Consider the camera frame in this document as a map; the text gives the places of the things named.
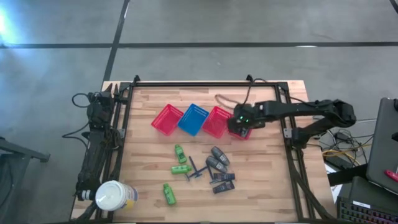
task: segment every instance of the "white lid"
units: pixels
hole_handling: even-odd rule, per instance
[[[95,194],[95,201],[100,209],[114,211],[125,201],[126,193],[121,184],[115,180],[103,183]]]

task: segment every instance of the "green toy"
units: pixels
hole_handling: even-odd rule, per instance
[[[182,166],[173,166],[172,167],[172,174],[186,174],[190,172],[192,167],[189,165],[182,165]]]
[[[174,193],[172,188],[169,186],[168,183],[163,185],[163,193],[166,197],[166,201],[168,205],[174,205],[177,201],[175,199]]]
[[[178,162],[183,164],[184,162],[187,161],[187,158],[185,157],[184,151],[182,150],[182,147],[180,145],[175,145],[175,154],[177,155]]]

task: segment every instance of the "white container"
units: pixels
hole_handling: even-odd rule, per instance
[[[137,200],[136,189],[115,180],[103,183],[95,194],[98,207],[105,211],[132,208]]]

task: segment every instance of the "concrete floor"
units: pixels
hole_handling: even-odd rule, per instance
[[[112,43],[123,0],[3,0],[0,41]],[[132,0],[121,43],[398,41],[388,0]],[[110,49],[0,49],[0,136],[41,152],[19,197],[17,223],[68,219],[84,150],[61,135],[86,122],[72,105],[101,87]],[[398,47],[119,49],[111,80],[305,80],[311,100],[339,98],[358,119],[397,98]],[[371,134],[374,123],[353,135]]]

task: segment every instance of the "wooden table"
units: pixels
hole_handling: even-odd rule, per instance
[[[308,100],[303,81],[287,82],[291,96]],[[110,83],[119,82],[104,82],[104,88]],[[215,94],[243,101],[247,90],[247,87],[134,87],[120,181],[135,187],[139,200],[132,210],[116,211],[114,221],[296,221],[280,122],[267,123],[265,128],[253,130],[247,141],[228,133],[216,139],[202,130],[193,137],[178,128],[171,136],[164,136],[150,125],[167,103],[183,112],[192,103],[210,112],[214,106],[219,106]],[[253,87],[248,102],[265,100],[275,100],[274,89]],[[313,122],[311,117],[297,117],[296,120],[297,126]],[[183,147],[186,156],[192,156],[198,169],[205,166],[210,149],[218,146],[231,161],[228,172],[236,174],[236,188],[215,195],[207,171],[189,182],[184,175],[172,175],[170,167],[178,165],[175,144]],[[319,148],[308,146],[304,150],[304,160],[311,191],[328,212],[335,215]],[[176,196],[177,204],[173,207],[165,202],[164,183],[169,183]],[[300,197],[306,210],[303,193]],[[79,216],[86,205],[87,202],[76,202],[72,216]]]

